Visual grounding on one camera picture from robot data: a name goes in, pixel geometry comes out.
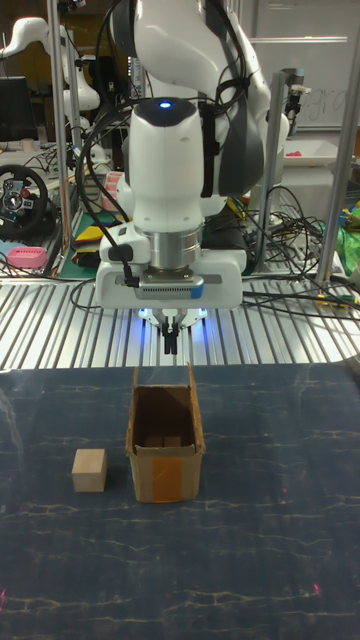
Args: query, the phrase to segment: computer monitor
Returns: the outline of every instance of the computer monitor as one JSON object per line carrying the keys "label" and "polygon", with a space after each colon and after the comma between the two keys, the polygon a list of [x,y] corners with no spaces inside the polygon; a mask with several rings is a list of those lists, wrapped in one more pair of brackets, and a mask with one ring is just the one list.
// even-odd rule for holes
{"label": "computer monitor", "polygon": [[38,139],[26,78],[0,78],[0,142]]}

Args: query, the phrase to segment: whiteboard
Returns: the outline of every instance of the whiteboard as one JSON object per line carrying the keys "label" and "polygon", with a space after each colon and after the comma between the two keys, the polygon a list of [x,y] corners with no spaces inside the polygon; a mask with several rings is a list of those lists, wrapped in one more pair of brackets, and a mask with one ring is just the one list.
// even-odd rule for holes
{"label": "whiteboard", "polygon": [[312,92],[301,100],[300,127],[340,128],[351,63],[360,25],[358,0],[260,0],[257,36],[347,36],[347,43],[257,44],[256,53],[269,85],[286,67],[305,70]]}

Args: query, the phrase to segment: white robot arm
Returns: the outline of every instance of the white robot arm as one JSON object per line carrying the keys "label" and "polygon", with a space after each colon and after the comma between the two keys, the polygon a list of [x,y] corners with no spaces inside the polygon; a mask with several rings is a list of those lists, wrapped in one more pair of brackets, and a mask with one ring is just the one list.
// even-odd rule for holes
{"label": "white robot arm", "polygon": [[[64,26],[60,26],[60,35],[64,39],[61,46],[61,61],[65,82],[69,83],[68,61],[65,47],[66,31]],[[41,42],[45,52],[50,55],[49,27],[43,18],[20,18],[13,27],[10,44],[4,49],[0,49],[0,59],[10,58],[21,51],[32,42]],[[92,89],[85,80],[82,67],[76,67],[76,77],[79,95],[80,111],[91,111],[97,109],[100,104],[99,94]],[[64,90],[65,115],[71,119],[70,91]]]}
{"label": "white robot arm", "polygon": [[[226,197],[243,195],[261,178],[270,91],[235,14],[220,0],[137,0],[128,27],[124,7],[126,13],[131,2],[122,0],[113,13],[115,44],[139,58],[154,79],[154,97],[131,116],[118,193],[131,193],[119,200],[130,203],[133,221],[101,243],[96,297],[105,308],[150,307],[165,352],[176,353],[187,309],[232,309],[242,301],[245,251],[202,249],[202,203],[214,199],[218,213]],[[288,130],[284,116],[280,146]]]}

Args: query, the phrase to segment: black strap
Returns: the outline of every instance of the black strap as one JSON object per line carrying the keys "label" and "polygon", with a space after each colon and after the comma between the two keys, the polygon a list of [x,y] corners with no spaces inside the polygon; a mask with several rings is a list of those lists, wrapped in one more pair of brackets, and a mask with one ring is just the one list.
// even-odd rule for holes
{"label": "black strap", "polygon": [[215,112],[210,104],[201,106],[204,140],[204,186],[202,198],[210,198],[214,187],[214,158],[219,155],[220,145],[215,140]]}

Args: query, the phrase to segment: open cardboard box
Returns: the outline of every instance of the open cardboard box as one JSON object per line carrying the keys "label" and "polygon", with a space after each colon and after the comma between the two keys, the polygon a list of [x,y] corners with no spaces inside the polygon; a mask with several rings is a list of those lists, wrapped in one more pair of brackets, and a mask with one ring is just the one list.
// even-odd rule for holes
{"label": "open cardboard box", "polygon": [[138,386],[135,369],[126,434],[139,502],[192,500],[205,452],[195,380],[188,386]]}

